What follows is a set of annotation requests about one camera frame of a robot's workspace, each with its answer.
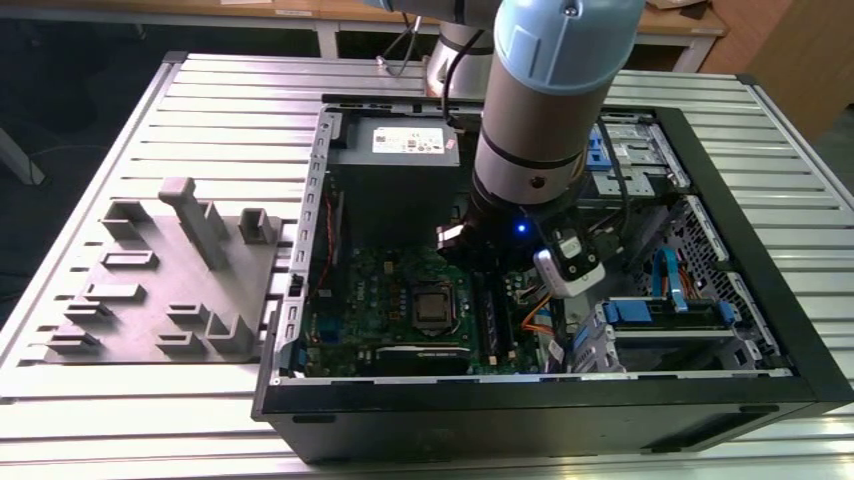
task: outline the wooden table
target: wooden table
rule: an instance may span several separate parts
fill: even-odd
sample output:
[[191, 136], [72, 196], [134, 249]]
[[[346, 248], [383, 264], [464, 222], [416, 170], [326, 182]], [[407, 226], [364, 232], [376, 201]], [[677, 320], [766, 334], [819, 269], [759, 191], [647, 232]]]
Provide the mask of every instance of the wooden table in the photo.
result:
[[[311, 29], [324, 58], [338, 58], [339, 31], [399, 32], [402, 23], [398, 13], [368, 7], [360, 0], [274, 0], [248, 5], [222, 5], [219, 0], [0, 0], [0, 17]], [[422, 33], [436, 32], [438, 22], [428, 19]], [[647, 7], [638, 32], [638, 44], [682, 47], [674, 71], [697, 72], [727, 27], [711, 11], [702, 20], [693, 20], [677, 11]]]

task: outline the aluminum table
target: aluminum table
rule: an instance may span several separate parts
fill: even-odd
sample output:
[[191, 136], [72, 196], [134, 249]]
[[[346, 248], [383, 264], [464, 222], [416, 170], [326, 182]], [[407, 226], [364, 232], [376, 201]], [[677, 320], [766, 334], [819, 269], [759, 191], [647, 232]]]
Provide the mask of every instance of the aluminum table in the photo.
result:
[[[170, 54], [0, 333], [0, 477], [332, 475], [650, 479], [854, 475], [854, 408], [773, 425], [698, 454], [328, 469], [250, 419], [256, 366], [39, 363], [52, 326], [111, 241], [110, 200], [150, 212], [164, 176], [196, 178], [223, 215], [296, 219], [323, 92], [419, 95], [423, 70], [372, 61]], [[815, 328], [854, 377], [854, 199], [761, 88], [725, 75], [623, 72], [610, 102], [681, 108]], [[286, 229], [286, 240], [294, 230]], [[287, 265], [290, 250], [280, 249]], [[284, 291], [287, 276], [274, 278]]]

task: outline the black cable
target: black cable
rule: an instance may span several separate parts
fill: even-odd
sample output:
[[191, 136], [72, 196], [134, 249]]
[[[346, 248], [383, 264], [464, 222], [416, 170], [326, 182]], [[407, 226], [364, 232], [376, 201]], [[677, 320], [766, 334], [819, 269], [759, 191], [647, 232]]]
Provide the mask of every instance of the black cable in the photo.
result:
[[459, 65], [459, 62], [463, 60], [463, 57], [466, 56], [466, 54], [468, 53], [468, 50], [471, 50], [471, 47], [475, 46], [475, 43], [478, 42], [480, 35], [483, 35], [483, 30], [478, 30], [475, 34], [471, 36], [471, 40], [468, 40], [468, 42], [466, 42], [466, 45], [463, 45], [462, 50], [454, 57], [454, 61], [451, 61], [451, 65], [448, 66], [448, 71], [444, 75], [444, 83], [442, 85], [442, 118], [444, 118], [444, 122], [451, 126], [454, 126], [452, 119], [451, 119], [450, 106], [448, 106], [448, 97], [451, 96], [451, 80], [454, 78], [454, 72], [456, 71], [456, 66]]
[[617, 158], [617, 152], [614, 151], [614, 145], [611, 144], [611, 136], [605, 126], [602, 118], [597, 119], [597, 126], [599, 127], [599, 135], [602, 135], [602, 143], [609, 152], [609, 158], [611, 159], [611, 167], [614, 168], [614, 176], [617, 177], [617, 183], [619, 185], [619, 196], [623, 200], [623, 226], [619, 229], [621, 238], [626, 237], [626, 231], [629, 228], [629, 220], [631, 218], [631, 200], [629, 199], [629, 187], [626, 186], [626, 177], [623, 176], [623, 169], [619, 165], [619, 159]]
[[[415, 25], [410, 22], [410, 16], [400, 12], [400, 15], [403, 16], [403, 25], [406, 25], [406, 28], [414, 27]], [[420, 58], [424, 56], [424, 54], [422, 53], [422, 44], [416, 43], [415, 44], [415, 58]]]
[[395, 41], [391, 42], [391, 45], [388, 45], [388, 48], [386, 48], [386, 51], [383, 52], [383, 54], [380, 55], [380, 57], [383, 58], [383, 60], [386, 59], [386, 57], [388, 56], [388, 54], [391, 54], [391, 51], [394, 50], [394, 48], [398, 46], [398, 44], [400, 43], [400, 40], [403, 40], [407, 36], [407, 34], [412, 31], [412, 25], [408, 24], [407, 22], [407, 26], [406, 29], [400, 32], [400, 35], [398, 35], [398, 38], [395, 38]]
[[399, 77], [400, 75], [403, 75], [403, 72], [406, 71], [406, 67], [410, 64], [410, 59], [412, 57], [412, 50], [415, 49], [415, 41], [418, 40], [418, 32], [415, 31], [415, 29], [411, 29], [410, 31], [410, 46], [406, 48], [406, 54], [403, 55], [403, 65], [400, 65], [400, 70], [398, 70], [398, 72], [395, 73], [391, 70], [391, 66], [386, 65], [386, 71], [388, 72], [388, 75], [391, 75], [392, 77]]
[[388, 75], [391, 75], [392, 77], [399, 77], [400, 75], [403, 75], [403, 72], [406, 71], [406, 67], [408, 66], [410, 60], [412, 58], [412, 51], [415, 50], [415, 44], [418, 41], [418, 25], [420, 24], [420, 20], [416, 18], [415, 23], [410, 23], [410, 17], [407, 17], [404, 13], [403, 23], [406, 24], [406, 29], [403, 30], [403, 32], [400, 32], [400, 35], [398, 35], [398, 38], [395, 38], [395, 41], [391, 42], [391, 45], [388, 45], [388, 48], [386, 49], [386, 51], [383, 52], [383, 55], [380, 56], [380, 58], [383, 59], [383, 62], [386, 62], [387, 61], [386, 57], [391, 53], [391, 50], [398, 46], [398, 43], [400, 43], [400, 40], [403, 40], [406, 35], [410, 34], [410, 45], [407, 46], [406, 54], [403, 55], [403, 65], [400, 65], [400, 70], [398, 70], [398, 72], [395, 73], [391, 69], [391, 66], [386, 64], [386, 71], [388, 72]]
[[28, 167], [29, 167], [29, 183], [36, 186], [36, 179], [32, 175], [32, 168], [33, 168], [33, 163], [32, 163], [32, 159], [44, 155], [45, 153], [51, 153], [51, 152], [56, 152], [57, 150], [73, 150], [77, 148], [95, 148], [99, 150], [110, 150], [110, 147], [104, 147], [103, 145], [59, 145], [51, 148], [45, 148], [44, 150], [35, 152], [35, 153], [28, 153], [27, 154], [27, 159], [29, 161], [28, 163]]

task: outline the table leg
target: table leg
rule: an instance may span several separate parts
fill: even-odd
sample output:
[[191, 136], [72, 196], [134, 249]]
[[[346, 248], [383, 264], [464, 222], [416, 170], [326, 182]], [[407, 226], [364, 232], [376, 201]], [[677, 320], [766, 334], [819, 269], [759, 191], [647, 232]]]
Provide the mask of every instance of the table leg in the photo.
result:
[[715, 44], [717, 37], [695, 37], [691, 40], [691, 44], [682, 51], [674, 72], [681, 73], [697, 73], [699, 67], [706, 61], [706, 56], [711, 51], [711, 47]]
[[338, 58], [338, 30], [338, 22], [328, 20], [315, 22], [322, 58]]
[[0, 163], [4, 163], [25, 185], [39, 185], [44, 181], [44, 173], [32, 163], [12, 137], [0, 128]]

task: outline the white label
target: white label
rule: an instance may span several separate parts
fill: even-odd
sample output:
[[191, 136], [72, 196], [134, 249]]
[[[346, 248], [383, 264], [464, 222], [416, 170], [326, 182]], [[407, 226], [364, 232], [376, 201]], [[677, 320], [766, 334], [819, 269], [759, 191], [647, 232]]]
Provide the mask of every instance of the white label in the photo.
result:
[[723, 30], [719, 28], [693, 28], [691, 33], [701, 35], [723, 35]]
[[314, 13], [307, 10], [276, 10], [276, 15], [287, 15], [288, 17], [311, 17]]
[[443, 154], [440, 128], [380, 127], [374, 130], [374, 153]]
[[549, 353], [551, 353], [551, 356], [555, 358], [558, 363], [563, 363], [563, 349], [554, 340], [549, 342]]

